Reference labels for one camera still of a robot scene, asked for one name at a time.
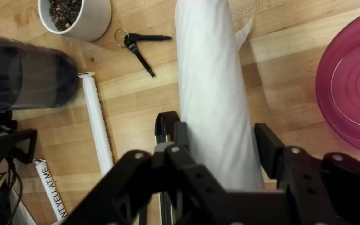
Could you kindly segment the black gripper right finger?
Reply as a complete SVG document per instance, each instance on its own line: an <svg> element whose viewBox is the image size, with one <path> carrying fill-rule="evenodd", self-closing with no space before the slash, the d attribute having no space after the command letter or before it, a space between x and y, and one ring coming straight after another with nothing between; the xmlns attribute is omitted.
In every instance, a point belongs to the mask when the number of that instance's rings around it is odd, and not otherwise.
<svg viewBox="0 0 360 225"><path fill-rule="evenodd" d="M254 126L260 165L270 179L279 180L284 170L284 150L287 145L263 123Z"/></svg>

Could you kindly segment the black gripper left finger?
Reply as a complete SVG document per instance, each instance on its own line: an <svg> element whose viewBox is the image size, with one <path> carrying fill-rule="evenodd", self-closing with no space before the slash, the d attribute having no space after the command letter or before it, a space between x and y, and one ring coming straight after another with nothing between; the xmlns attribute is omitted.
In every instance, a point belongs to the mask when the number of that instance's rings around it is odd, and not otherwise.
<svg viewBox="0 0 360 225"><path fill-rule="evenodd" d="M164 153L167 146L177 145L190 153L189 128L177 111L164 111L155 120L155 153Z"/></svg>

